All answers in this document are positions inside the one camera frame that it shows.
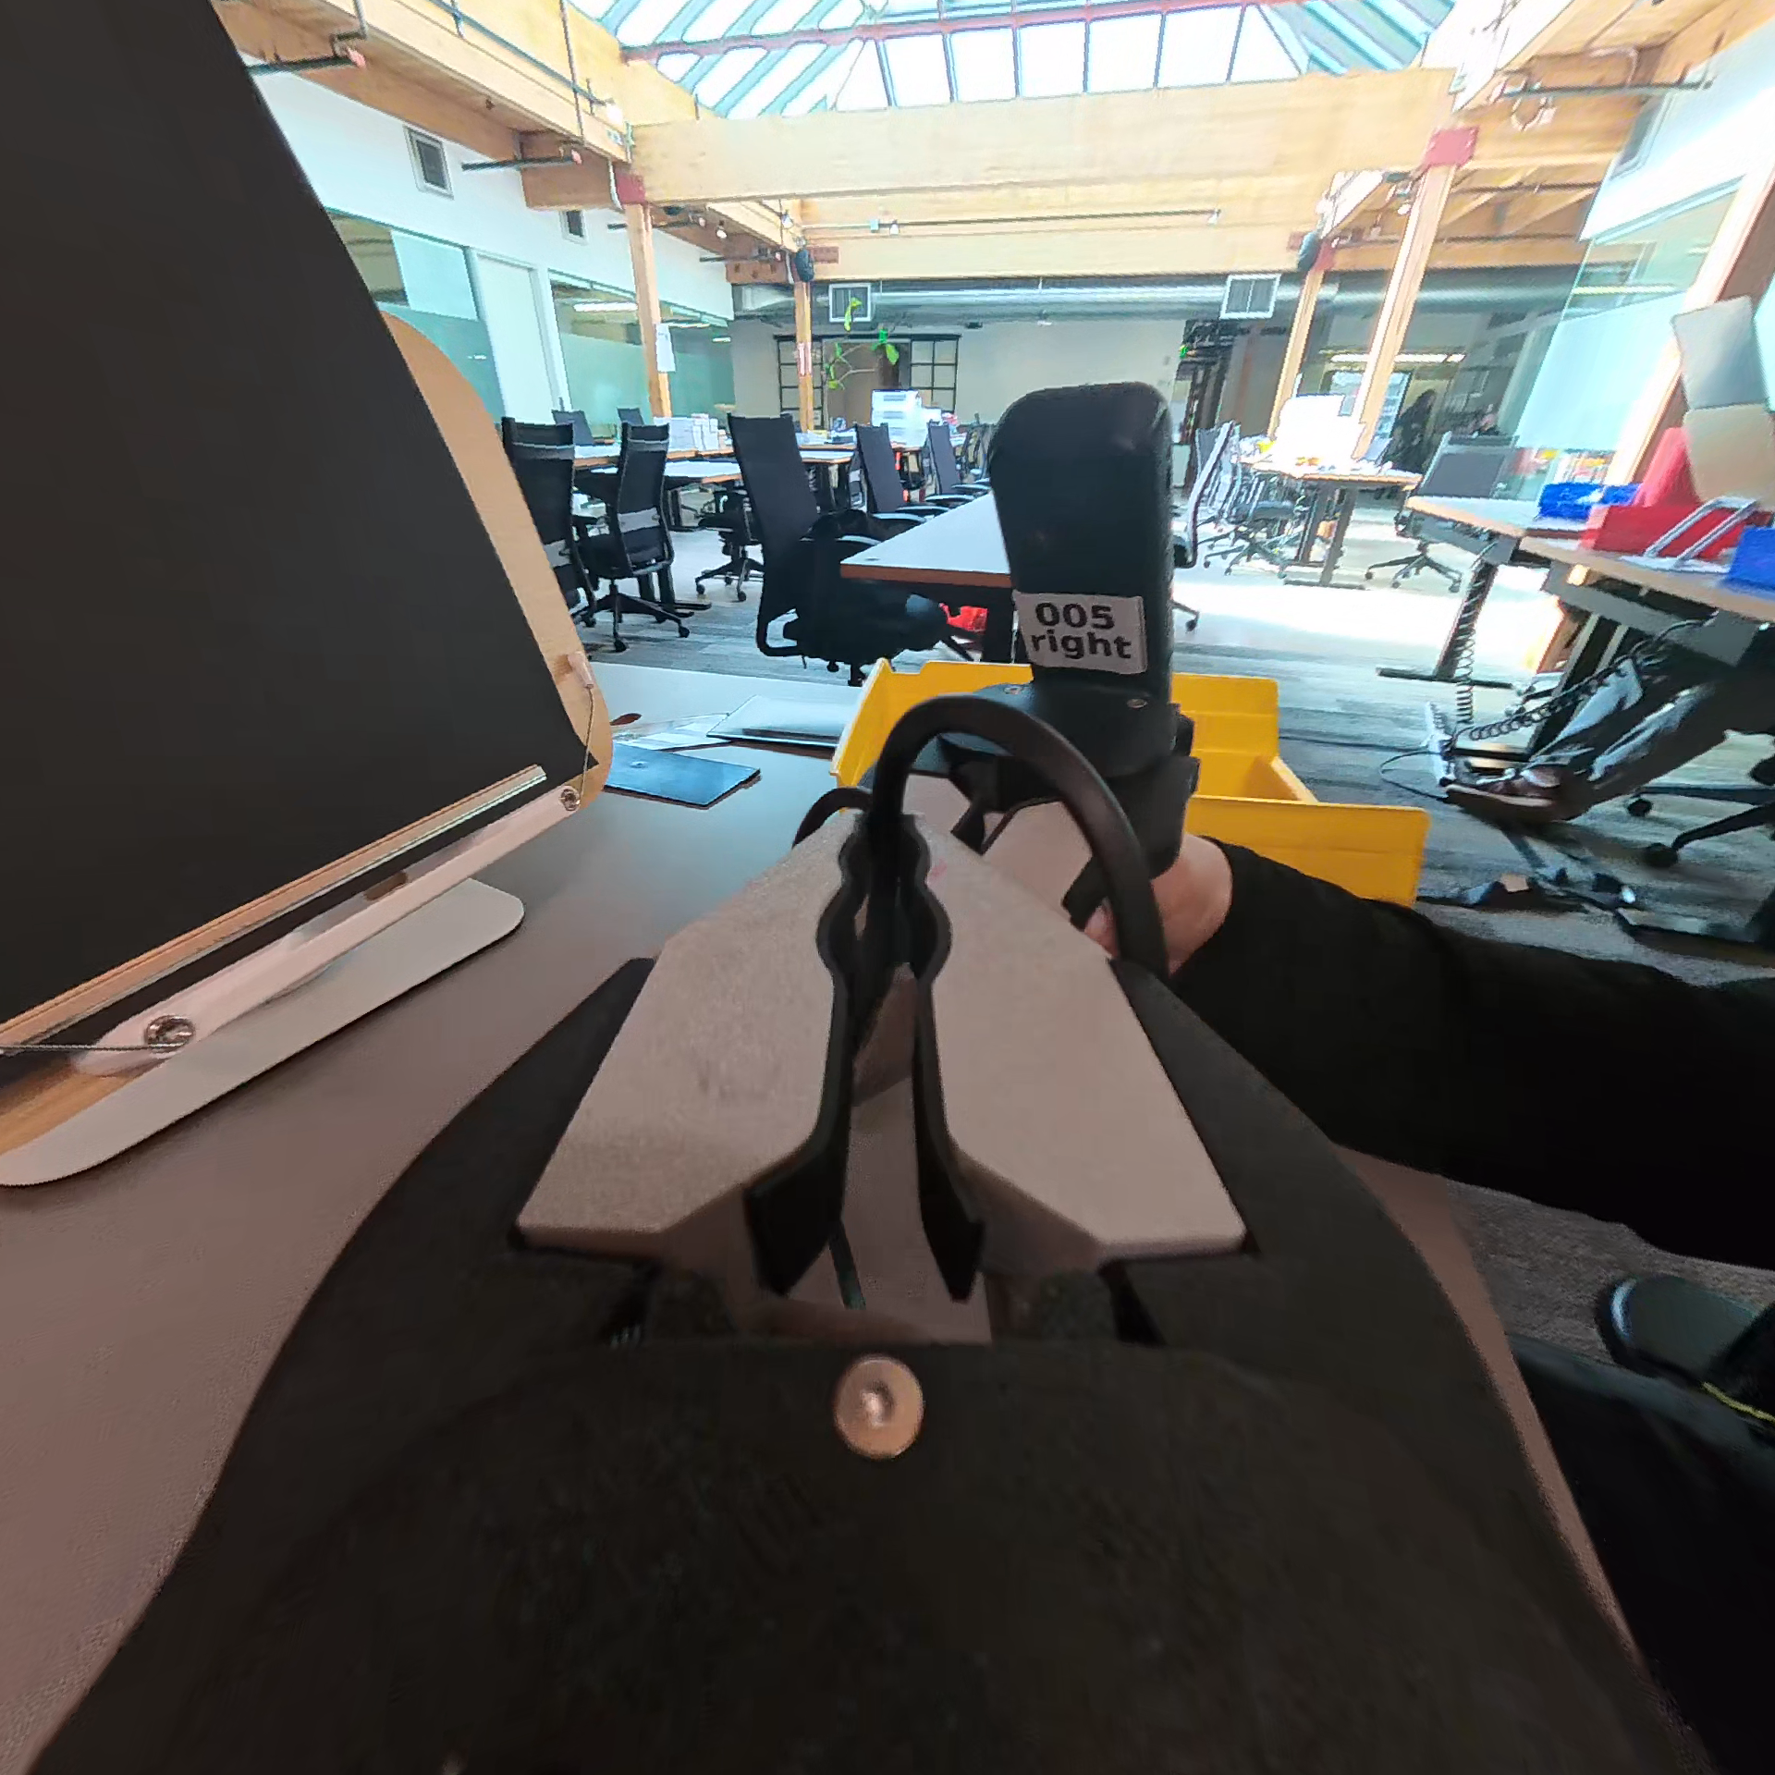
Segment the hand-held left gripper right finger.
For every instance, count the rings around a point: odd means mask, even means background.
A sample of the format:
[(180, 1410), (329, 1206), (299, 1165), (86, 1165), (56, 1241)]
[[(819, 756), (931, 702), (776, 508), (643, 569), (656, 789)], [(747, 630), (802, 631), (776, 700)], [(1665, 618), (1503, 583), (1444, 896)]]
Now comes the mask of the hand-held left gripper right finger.
[(918, 1201), (946, 1288), (1238, 1252), (1110, 956), (952, 834), (906, 836)]

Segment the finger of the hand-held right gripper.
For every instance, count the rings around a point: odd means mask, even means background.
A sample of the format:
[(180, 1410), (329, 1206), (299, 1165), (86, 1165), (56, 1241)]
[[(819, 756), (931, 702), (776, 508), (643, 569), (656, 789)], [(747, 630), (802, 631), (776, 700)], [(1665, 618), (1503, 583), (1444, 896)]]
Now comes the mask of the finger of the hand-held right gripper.
[(958, 844), (1066, 917), (1091, 917), (1104, 900), (1089, 839), (1059, 802), (1024, 804), (1005, 813), (964, 804)]

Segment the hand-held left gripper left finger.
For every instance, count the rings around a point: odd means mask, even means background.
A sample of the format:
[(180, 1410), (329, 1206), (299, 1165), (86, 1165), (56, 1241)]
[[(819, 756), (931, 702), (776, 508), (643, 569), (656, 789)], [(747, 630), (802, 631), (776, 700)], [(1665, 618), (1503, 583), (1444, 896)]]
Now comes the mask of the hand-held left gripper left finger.
[(829, 1258), (863, 1297), (846, 1230), (859, 1062), (885, 987), (863, 940), (863, 811), (643, 968), (562, 1141), (518, 1214), (537, 1252), (659, 1265), (726, 1297), (788, 1297)]

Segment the yellow plastic bin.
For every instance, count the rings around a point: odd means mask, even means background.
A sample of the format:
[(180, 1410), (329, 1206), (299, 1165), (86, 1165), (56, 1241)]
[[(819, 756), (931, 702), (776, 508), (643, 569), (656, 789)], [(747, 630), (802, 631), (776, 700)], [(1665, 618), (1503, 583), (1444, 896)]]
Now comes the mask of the yellow plastic bin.
[[(876, 768), (890, 730), (920, 702), (1030, 680), (1012, 663), (931, 662), (896, 673), (882, 662), (839, 734), (831, 773), (857, 787)], [(1185, 828), (1336, 884), (1369, 900), (1413, 904), (1429, 844), (1423, 806), (1323, 804), (1282, 756), (1282, 693), (1274, 680), (1179, 673), (1173, 702), (1193, 720), (1199, 785)]]

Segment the person's right hand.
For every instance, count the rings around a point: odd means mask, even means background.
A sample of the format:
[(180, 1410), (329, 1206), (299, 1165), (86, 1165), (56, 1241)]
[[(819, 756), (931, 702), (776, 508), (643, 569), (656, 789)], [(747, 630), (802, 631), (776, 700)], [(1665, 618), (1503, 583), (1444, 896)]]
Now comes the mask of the person's right hand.
[(1178, 859), (1153, 878), (1151, 890), (1166, 952), (1162, 972), (1173, 977), (1229, 919), (1235, 893), (1229, 853), (1211, 839), (1184, 832)]

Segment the wood-edged office desk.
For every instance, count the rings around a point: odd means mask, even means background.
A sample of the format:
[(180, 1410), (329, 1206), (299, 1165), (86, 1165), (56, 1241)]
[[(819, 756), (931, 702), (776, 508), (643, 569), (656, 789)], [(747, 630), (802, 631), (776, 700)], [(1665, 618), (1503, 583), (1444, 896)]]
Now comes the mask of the wood-edged office desk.
[(839, 573), (848, 581), (912, 586), (946, 607), (984, 608), (984, 658), (1015, 659), (1015, 578), (993, 493), (915, 520), (844, 560)]

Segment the green potted plant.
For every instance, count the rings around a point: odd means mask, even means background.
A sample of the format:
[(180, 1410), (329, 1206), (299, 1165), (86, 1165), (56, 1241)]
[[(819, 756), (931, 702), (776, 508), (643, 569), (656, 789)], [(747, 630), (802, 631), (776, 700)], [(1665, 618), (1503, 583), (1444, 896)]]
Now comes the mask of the green potted plant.
[(850, 418), (854, 391), (863, 406), (876, 391), (900, 389), (902, 347), (885, 326), (873, 323), (873, 299), (832, 289), (842, 306), (832, 306), (835, 335), (821, 347), (821, 389), (826, 399), (829, 423)]

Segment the clear document sleeve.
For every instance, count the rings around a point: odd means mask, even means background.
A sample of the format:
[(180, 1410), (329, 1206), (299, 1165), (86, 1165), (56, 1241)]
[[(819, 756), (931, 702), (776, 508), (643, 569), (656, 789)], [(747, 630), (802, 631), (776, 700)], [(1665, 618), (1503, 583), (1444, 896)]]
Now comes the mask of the clear document sleeve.
[(832, 756), (859, 707), (859, 696), (842, 700), (752, 696), (732, 715), (711, 722), (707, 738), (749, 747), (803, 748)]

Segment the black office chair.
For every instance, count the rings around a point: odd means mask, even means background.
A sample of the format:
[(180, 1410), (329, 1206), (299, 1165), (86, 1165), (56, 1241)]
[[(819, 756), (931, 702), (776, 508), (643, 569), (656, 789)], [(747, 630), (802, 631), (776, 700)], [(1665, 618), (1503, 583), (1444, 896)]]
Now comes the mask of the black office chair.
[(861, 685), (884, 659), (952, 642), (943, 605), (844, 574), (869, 541), (852, 535), (852, 511), (821, 508), (788, 416), (735, 414), (730, 436), (762, 546), (762, 654), (823, 662)]
[(668, 424), (623, 424), (616, 466), (577, 466), (573, 487), (592, 500), (575, 520), (575, 546), (592, 616), (609, 616), (611, 651), (629, 649), (623, 616), (649, 616), (689, 636), (675, 594), (675, 541), (664, 514)]

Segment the black glossy card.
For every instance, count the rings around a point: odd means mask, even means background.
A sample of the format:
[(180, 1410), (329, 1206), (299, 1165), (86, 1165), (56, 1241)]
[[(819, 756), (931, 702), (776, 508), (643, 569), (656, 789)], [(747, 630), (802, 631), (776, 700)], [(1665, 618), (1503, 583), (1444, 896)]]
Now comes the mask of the black glossy card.
[(713, 751), (616, 744), (607, 791), (671, 808), (708, 810), (759, 780), (756, 765), (727, 761)]

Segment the person's black shoe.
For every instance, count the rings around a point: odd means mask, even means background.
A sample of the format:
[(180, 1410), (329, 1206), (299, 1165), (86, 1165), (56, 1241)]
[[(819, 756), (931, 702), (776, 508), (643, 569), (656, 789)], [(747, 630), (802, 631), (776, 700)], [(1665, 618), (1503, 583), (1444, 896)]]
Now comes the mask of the person's black shoe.
[(1773, 1437), (1773, 1306), (1747, 1303), (1677, 1275), (1629, 1275), (1595, 1301), (1608, 1356), (1698, 1390)]

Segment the black board on white stand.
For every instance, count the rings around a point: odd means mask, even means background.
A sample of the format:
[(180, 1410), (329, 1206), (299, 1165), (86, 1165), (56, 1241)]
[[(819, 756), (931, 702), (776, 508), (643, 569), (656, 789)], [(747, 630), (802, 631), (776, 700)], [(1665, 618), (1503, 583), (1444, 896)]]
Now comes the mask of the black board on white stand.
[(609, 720), (208, 4), (4, 4), (4, 1188), (509, 938)]

